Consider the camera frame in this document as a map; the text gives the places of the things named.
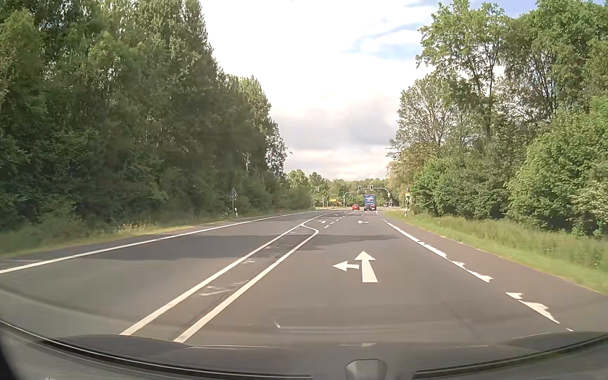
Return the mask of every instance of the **grass verge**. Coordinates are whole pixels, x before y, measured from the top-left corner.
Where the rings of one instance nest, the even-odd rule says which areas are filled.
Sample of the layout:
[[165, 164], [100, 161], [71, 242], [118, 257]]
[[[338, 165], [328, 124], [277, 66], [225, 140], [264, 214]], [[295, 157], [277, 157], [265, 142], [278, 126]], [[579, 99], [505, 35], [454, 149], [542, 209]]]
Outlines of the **grass verge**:
[[388, 215], [608, 295], [608, 240], [532, 229], [509, 220]]
[[192, 216], [169, 220], [167, 222], [141, 222], [122, 224], [111, 231], [89, 230], [76, 220], [55, 219], [41, 224], [26, 226], [19, 230], [0, 232], [0, 258], [15, 257], [37, 252], [47, 252], [67, 247], [87, 246], [106, 243], [142, 235], [156, 235], [175, 230], [198, 227], [200, 224], [241, 221], [246, 218], [268, 217], [281, 214], [293, 214], [308, 210], [281, 210], [265, 213], [250, 211], [236, 218], [230, 216]]

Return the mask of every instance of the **blue sky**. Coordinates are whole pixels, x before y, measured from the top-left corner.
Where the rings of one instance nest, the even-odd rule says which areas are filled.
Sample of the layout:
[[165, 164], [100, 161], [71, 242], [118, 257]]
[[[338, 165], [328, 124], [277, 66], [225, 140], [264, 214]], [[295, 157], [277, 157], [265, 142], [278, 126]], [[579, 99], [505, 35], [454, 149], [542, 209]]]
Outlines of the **blue sky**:
[[[474, 7], [481, 1], [473, 0]], [[507, 14], [533, 1], [500, 0]], [[286, 170], [385, 177], [400, 92], [416, 68], [432, 0], [201, 0], [209, 42], [228, 73], [254, 75], [289, 154]]]

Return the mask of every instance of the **road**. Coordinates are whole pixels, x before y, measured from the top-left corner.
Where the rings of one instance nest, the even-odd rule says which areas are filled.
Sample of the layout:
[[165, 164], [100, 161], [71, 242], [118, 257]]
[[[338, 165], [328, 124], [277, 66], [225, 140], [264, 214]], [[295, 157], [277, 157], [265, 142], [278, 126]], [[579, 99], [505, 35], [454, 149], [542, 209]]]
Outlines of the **road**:
[[484, 345], [608, 331], [608, 297], [381, 210], [322, 210], [1, 260], [0, 319], [191, 345]]

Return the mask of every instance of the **median marking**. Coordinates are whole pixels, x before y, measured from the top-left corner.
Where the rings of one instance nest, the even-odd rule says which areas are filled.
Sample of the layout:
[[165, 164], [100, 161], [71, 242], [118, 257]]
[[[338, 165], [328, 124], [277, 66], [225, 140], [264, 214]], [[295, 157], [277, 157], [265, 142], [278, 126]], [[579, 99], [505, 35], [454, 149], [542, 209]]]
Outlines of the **median marking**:
[[[151, 321], [154, 321], [156, 318], [158, 318], [159, 316], [163, 315], [165, 312], [167, 312], [168, 310], [172, 309], [173, 307], [175, 307], [177, 304], [179, 304], [180, 302], [184, 301], [185, 299], [189, 298], [189, 296], [191, 296], [192, 294], [196, 293], [196, 291], [198, 291], [199, 289], [205, 287], [206, 285], [208, 285], [211, 281], [215, 280], [216, 278], [218, 278], [219, 276], [223, 275], [224, 273], [226, 273], [227, 271], [229, 271], [231, 268], [235, 267], [236, 265], [240, 264], [241, 262], [246, 261], [250, 256], [258, 253], [259, 251], [261, 251], [263, 248], [269, 246], [271, 243], [275, 242], [276, 240], [284, 237], [285, 235], [287, 235], [288, 233], [290, 233], [291, 231], [293, 231], [294, 229], [298, 229], [300, 227], [306, 227], [304, 225], [304, 223], [310, 222], [316, 218], [311, 218], [309, 220], [307, 220], [306, 222], [303, 222], [301, 224], [298, 224], [297, 226], [283, 232], [282, 234], [280, 234], [278, 237], [272, 239], [271, 241], [268, 241], [267, 243], [265, 243], [264, 245], [262, 245], [261, 247], [253, 250], [252, 252], [250, 252], [249, 254], [239, 258], [238, 260], [232, 262], [231, 264], [225, 266], [222, 270], [220, 270], [219, 272], [213, 274], [212, 276], [208, 277], [207, 279], [201, 281], [198, 285], [194, 286], [193, 288], [189, 289], [188, 291], [185, 291], [184, 293], [180, 294], [177, 298], [173, 299], [172, 301], [168, 302], [167, 304], [163, 305], [162, 307], [154, 310], [150, 315], [142, 318], [139, 322], [133, 324], [132, 326], [130, 326], [129, 328], [127, 328], [126, 330], [124, 330], [121, 335], [132, 335], [133, 333], [137, 332], [138, 330], [142, 329], [144, 326], [146, 326], [147, 324], [149, 324]], [[313, 236], [316, 236], [316, 234], [313, 234], [311, 237], [309, 237], [308, 239], [304, 240], [304, 242], [308, 241], [310, 238], [312, 238]]]
[[400, 228], [398, 228], [398, 227], [394, 226], [393, 224], [391, 224], [391, 223], [389, 223], [389, 222], [387, 222], [387, 221], [385, 221], [385, 220], [384, 220], [384, 222], [385, 222], [386, 224], [388, 224], [389, 226], [393, 227], [395, 230], [397, 230], [398, 232], [400, 232], [400, 233], [401, 233], [401, 234], [403, 234], [404, 236], [406, 236], [406, 237], [410, 238], [410, 240], [412, 240], [412, 241], [414, 241], [415, 243], [419, 244], [420, 246], [422, 246], [422, 247], [424, 247], [424, 248], [428, 249], [429, 251], [431, 251], [431, 252], [433, 252], [433, 253], [435, 253], [435, 254], [437, 254], [437, 255], [441, 256], [441, 257], [442, 257], [442, 258], [444, 258], [445, 260], [447, 260], [447, 261], [451, 262], [452, 264], [454, 264], [454, 265], [456, 265], [456, 266], [460, 267], [460, 268], [461, 268], [461, 269], [463, 269], [464, 271], [469, 272], [470, 274], [474, 275], [474, 276], [475, 276], [475, 277], [477, 277], [478, 279], [481, 279], [482, 281], [485, 281], [486, 283], [489, 283], [490, 281], [494, 280], [494, 278], [492, 278], [491, 276], [487, 276], [487, 275], [485, 275], [485, 274], [480, 274], [480, 273], [477, 273], [477, 272], [473, 272], [473, 271], [471, 271], [471, 270], [467, 269], [467, 268], [466, 268], [466, 264], [464, 264], [464, 263], [462, 263], [462, 262], [460, 262], [460, 261], [453, 261], [453, 260], [448, 259], [448, 258], [447, 258], [447, 254], [445, 254], [443, 251], [440, 251], [439, 249], [437, 249], [437, 248], [435, 248], [435, 247], [433, 247], [433, 246], [431, 246], [431, 245], [429, 245], [429, 244], [424, 243], [423, 241], [421, 241], [421, 240], [419, 240], [419, 239], [415, 238], [414, 236], [410, 235], [409, 233], [406, 233], [405, 231], [401, 230]]
[[55, 262], [69, 260], [69, 259], [72, 259], [72, 258], [80, 258], [80, 257], [83, 257], [83, 256], [88, 256], [88, 255], [101, 254], [102, 252], [114, 251], [116, 249], [122, 249], [122, 248], [133, 247], [133, 246], [139, 246], [141, 244], [153, 243], [155, 241], [161, 241], [161, 240], [165, 240], [165, 239], [172, 239], [172, 238], [176, 238], [176, 237], [179, 238], [180, 236], [192, 235], [192, 234], [195, 234], [195, 233], [206, 232], [206, 231], [209, 231], [209, 230], [224, 229], [226, 227], [238, 226], [240, 224], [247, 224], [247, 223], [252, 223], [252, 222], [258, 222], [260, 220], [281, 218], [283, 216], [290, 216], [290, 215], [308, 214], [308, 213], [311, 213], [311, 212], [316, 212], [316, 211], [304, 211], [304, 212], [295, 212], [293, 214], [269, 216], [267, 218], [260, 218], [260, 219], [255, 219], [255, 220], [247, 220], [245, 222], [232, 223], [232, 224], [227, 224], [225, 226], [218, 226], [218, 227], [212, 227], [212, 228], [209, 228], [209, 229], [195, 230], [195, 231], [191, 231], [191, 232], [187, 232], [187, 233], [180, 233], [180, 234], [173, 235], [173, 236], [160, 237], [158, 239], [138, 241], [137, 243], [124, 244], [122, 246], [117, 246], [117, 247], [109, 247], [109, 248], [104, 248], [104, 249], [98, 249], [97, 251], [90, 251], [90, 252], [85, 252], [85, 253], [82, 253], [82, 254], [63, 256], [61, 258], [54, 258], [52, 260], [40, 261], [40, 262], [35, 262], [35, 263], [32, 263], [32, 264], [27, 264], [27, 265], [14, 266], [13, 268], [7, 268], [7, 269], [0, 270], [0, 274], [4, 274], [4, 273], [8, 273], [8, 272], [20, 271], [21, 269], [34, 268], [35, 266], [52, 264], [52, 263], [55, 263]]
[[180, 334], [180, 336], [178, 336], [177, 338], [175, 338], [174, 341], [179, 342], [179, 343], [184, 343], [185, 341], [187, 341], [190, 337], [192, 337], [192, 335], [194, 335], [195, 333], [197, 333], [198, 330], [200, 330], [201, 328], [203, 328], [203, 326], [205, 326], [208, 322], [210, 322], [213, 318], [215, 318], [218, 314], [220, 314], [227, 306], [231, 305], [231, 303], [233, 301], [235, 301], [238, 297], [240, 297], [241, 294], [245, 293], [254, 284], [256, 284], [260, 279], [262, 279], [264, 276], [266, 276], [266, 274], [268, 272], [271, 272], [271, 270], [274, 269], [276, 266], [278, 266], [278, 264], [282, 263], [283, 260], [287, 259], [288, 256], [292, 255], [292, 253], [294, 251], [297, 251], [307, 241], [311, 240], [314, 236], [318, 235], [318, 233], [320, 232], [319, 230], [307, 227], [307, 226], [304, 225], [304, 223], [300, 224], [299, 226], [305, 227], [305, 228], [308, 228], [308, 229], [311, 229], [311, 230], [314, 230], [315, 232], [314, 232], [313, 235], [309, 236], [307, 239], [305, 239], [304, 241], [302, 241], [296, 247], [292, 248], [290, 250], [290, 252], [288, 252], [287, 254], [284, 254], [283, 257], [281, 257], [280, 259], [278, 259], [275, 263], [269, 265], [264, 271], [262, 271], [261, 273], [259, 273], [255, 278], [253, 278], [252, 280], [248, 281], [247, 284], [243, 285], [241, 287], [241, 289], [239, 289], [236, 292], [232, 293], [231, 296], [229, 296], [227, 299], [225, 299], [221, 304], [217, 305], [217, 307], [215, 307], [213, 310], [211, 310], [208, 314], [202, 316], [201, 319], [199, 319], [196, 323], [194, 323], [191, 327], [189, 327], [185, 332], [183, 332], [182, 334]]

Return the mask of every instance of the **truck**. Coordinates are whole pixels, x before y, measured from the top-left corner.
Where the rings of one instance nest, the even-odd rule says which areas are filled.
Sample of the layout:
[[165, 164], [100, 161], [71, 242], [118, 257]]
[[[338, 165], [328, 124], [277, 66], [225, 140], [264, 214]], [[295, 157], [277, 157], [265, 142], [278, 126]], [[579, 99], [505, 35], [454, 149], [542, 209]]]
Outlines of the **truck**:
[[365, 211], [375, 211], [377, 209], [377, 200], [374, 194], [365, 195]]

